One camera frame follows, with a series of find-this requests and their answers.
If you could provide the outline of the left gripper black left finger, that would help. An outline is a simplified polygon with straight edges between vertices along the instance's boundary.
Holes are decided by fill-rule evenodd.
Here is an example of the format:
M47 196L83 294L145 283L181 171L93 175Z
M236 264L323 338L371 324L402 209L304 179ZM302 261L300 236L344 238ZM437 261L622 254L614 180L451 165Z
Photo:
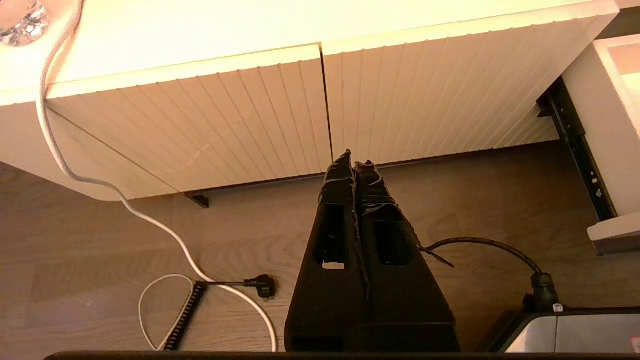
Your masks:
M367 353L367 280L351 151L328 167L285 322L288 353Z

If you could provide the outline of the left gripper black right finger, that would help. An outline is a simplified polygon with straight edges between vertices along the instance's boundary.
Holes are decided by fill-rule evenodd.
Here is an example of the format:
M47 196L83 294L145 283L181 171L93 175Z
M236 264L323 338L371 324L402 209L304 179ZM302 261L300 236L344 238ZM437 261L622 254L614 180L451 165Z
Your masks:
M414 228L371 161L355 164L365 257L366 321L353 348L368 353L458 353L456 321Z

